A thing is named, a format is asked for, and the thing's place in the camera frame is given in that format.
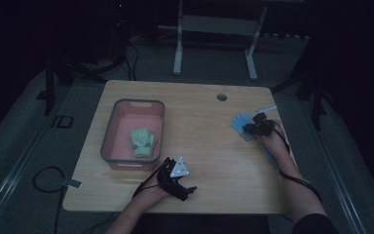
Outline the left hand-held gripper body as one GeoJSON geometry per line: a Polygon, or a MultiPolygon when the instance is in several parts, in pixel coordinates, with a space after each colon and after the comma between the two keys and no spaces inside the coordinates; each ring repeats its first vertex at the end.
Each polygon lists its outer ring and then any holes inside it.
{"type": "Polygon", "coordinates": [[[163,164],[156,170],[156,179],[159,182],[159,185],[168,194],[181,201],[185,201],[190,195],[187,191],[188,187],[184,187],[179,183],[179,181],[188,174],[189,172],[187,171],[183,158],[180,157],[177,160],[174,160],[173,165],[165,165],[163,162],[163,164]]]}

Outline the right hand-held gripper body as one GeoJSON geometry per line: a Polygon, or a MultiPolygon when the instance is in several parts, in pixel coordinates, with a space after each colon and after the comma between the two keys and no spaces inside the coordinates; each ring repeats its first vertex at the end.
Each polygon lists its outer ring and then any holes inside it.
{"type": "Polygon", "coordinates": [[[251,126],[251,131],[257,136],[268,137],[274,130],[274,121],[268,120],[266,112],[269,110],[276,109],[276,106],[263,107],[255,111],[255,115],[252,117],[253,124],[251,126]]]}

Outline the blue glove grey cuff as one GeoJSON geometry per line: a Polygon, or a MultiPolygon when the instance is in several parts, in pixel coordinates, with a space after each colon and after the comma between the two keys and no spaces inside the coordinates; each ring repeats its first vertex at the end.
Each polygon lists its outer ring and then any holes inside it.
{"type": "Polygon", "coordinates": [[[251,124],[252,121],[250,116],[246,113],[238,114],[232,119],[232,127],[236,130],[236,132],[245,140],[251,141],[255,140],[256,136],[250,133],[247,133],[243,127],[246,124],[251,124]]]}

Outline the green mitten with dots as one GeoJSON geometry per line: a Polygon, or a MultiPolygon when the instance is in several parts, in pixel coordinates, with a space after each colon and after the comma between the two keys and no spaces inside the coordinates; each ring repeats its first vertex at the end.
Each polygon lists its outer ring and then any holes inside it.
{"type": "Polygon", "coordinates": [[[148,158],[153,155],[156,138],[150,133],[149,137],[131,137],[133,156],[148,158]]]}

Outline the pink plastic bin grey rim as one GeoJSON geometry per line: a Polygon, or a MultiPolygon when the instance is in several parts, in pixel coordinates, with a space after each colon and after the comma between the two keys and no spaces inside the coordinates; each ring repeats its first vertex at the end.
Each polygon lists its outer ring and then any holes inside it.
{"type": "Polygon", "coordinates": [[[153,170],[161,157],[165,112],[160,100],[116,101],[101,145],[101,158],[113,170],[153,170]]]}

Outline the person's right hand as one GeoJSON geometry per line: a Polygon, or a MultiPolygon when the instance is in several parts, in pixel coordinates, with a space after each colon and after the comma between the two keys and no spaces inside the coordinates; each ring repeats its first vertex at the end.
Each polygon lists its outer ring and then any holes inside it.
{"type": "Polygon", "coordinates": [[[287,148],[285,137],[278,123],[274,125],[274,129],[269,136],[261,136],[260,140],[266,149],[276,158],[281,159],[289,156],[290,152],[287,148]]]}

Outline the person's left hand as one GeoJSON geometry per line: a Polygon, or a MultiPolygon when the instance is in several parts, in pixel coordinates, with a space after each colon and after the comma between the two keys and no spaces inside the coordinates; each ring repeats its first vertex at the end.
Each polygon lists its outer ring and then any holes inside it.
{"type": "Polygon", "coordinates": [[[140,201],[141,206],[148,210],[168,196],[169,194],[159,185],[159,182],[155,178],[151,178],[142,186],[136,198],[140,201]]]}

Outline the person's dark clothing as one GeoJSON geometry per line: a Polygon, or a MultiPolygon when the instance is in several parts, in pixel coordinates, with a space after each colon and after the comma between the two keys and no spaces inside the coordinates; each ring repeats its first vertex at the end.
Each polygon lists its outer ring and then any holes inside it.
{"type": "MultiPolygon", "coordinates": [[[[272,234],[266,215],[144,214],[131,234],[272,234]]],[[[284,234],[340,234],[323,214],[308,214],[284,234]]]]}

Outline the black stand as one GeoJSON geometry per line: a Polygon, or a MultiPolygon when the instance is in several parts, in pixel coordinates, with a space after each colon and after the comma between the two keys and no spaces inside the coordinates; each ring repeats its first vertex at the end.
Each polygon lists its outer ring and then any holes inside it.
{"type": "Polygon", "coordinates": [[[324,76],[321,73],[314,72],[312,69],[302,69],[295,66],[290,73],[290,77],[271,88],[271,92],[275,94],[299,83],[300,87],[296,92],[296,97],[299,100],[313,98],[311,120],[316,130],[320,131],[320,117],[326,115],[326,111],[321,104],[324,98],[323,80],[324,76]]]}
{"type": "Polygon", "coordinates": [[[129,63],[126,56],[115,56],[107,65],[98,68],[87,68],[81,62],[66,54],[48,56],[45,62],[45,90],[41,91],[37,96],[38,99],[46,103],[44,115],[49,116],[55,106],[56,79],[61,86],[71,86],[74,82],[72,72],[76,71],[85,79],[96,83],[105,83],[107,79],[102,78],[101,75],[119,68],[124,63],[129,63]]]}

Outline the white metal desk frame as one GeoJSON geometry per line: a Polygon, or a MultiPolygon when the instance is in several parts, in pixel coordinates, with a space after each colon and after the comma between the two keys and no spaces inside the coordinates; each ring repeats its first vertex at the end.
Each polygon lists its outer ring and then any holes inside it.
{"type": "Polygon", "coordinates": [[[176,29],[177,42],[172,73],[174,75],[181,74],[184,31],[240,35],[250,36],[252,39],[251,44],[243,52],[249,79],[251,81],[256,81],[258,79],[258,75],[256,72],[255,62],[253,60],[253,53],[255,51],[257,41],[261,35],[261,29],[268,12],[268,7],[263,6],[261,8],[258,19],[227,19],[185,15],[183,13],[184,1],[185,0],[178,0],[178,18],[176,29]]]}

